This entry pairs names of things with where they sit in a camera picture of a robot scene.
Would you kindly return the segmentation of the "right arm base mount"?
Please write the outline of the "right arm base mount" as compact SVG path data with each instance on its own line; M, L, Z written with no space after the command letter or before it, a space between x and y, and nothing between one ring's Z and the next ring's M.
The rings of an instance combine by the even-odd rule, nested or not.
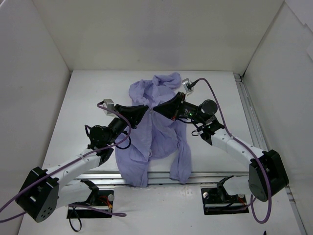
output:
M226 215L249 213L245 196L226 196L218 193L217 188L201 188L203 212L205 215Z

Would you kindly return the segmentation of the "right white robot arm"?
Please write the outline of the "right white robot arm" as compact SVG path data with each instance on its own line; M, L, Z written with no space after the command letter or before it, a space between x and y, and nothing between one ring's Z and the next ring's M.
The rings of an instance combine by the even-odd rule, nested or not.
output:
M171 120L186 118L198 124L196 131L205 142L225 151L248 169L248 176L229 176L218 182L219 200L227 202L235 195L251 194L266 202L289 184L279 153L266 152L227 133L215 116L218 110L215 101L207 99L196 106L185 101L185 94L179 92L153 110Z

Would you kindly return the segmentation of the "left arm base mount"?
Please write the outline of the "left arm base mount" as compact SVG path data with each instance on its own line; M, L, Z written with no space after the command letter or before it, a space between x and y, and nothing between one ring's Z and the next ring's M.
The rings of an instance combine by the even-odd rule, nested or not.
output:
M113 201L108 200L108 196L114 196L113 190L101 190L99 191L97 199L94 201L92 205L87 203L77 203L78 205L90 206L98 210L112 212L113 209ZM112 218L112 215L94 211L88 208L76 207L73 210L72 207L68 207L67 209L67 219L104 219L104 218Z

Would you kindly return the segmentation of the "lavender zip-up jacket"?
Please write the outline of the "lavender zip-up jacket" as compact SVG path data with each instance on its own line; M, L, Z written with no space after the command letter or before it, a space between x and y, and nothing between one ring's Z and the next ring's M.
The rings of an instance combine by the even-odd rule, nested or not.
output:
M129 88L134 106L146 105L150 110L125 141L125 134L116 140L116 163L128 185L145 188L148 185L150 161L164 159L176 153L170 165L170 178L185 184L191 175L191 149L187 143L186 124L172 121L155 112L153 108L172 99L181 86L178 72L155 75L151 80L140 80Z

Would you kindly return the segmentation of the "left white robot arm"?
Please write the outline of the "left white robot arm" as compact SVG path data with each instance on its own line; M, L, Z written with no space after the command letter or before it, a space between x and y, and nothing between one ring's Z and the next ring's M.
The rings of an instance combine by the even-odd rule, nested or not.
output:
M104 164L111 156L113 147L119 145L117 138L125 134L128 140L131 130L141 122L148 106L121 106L112 109L104 102L97 107L112 113L115 117L108 126L85 126L90 143L84 151L71 160L48 169L36 167L26 177L16 203L37 223L45 221L59 207L83 202L90 206L98 199L98 187L89 180L74 180Z

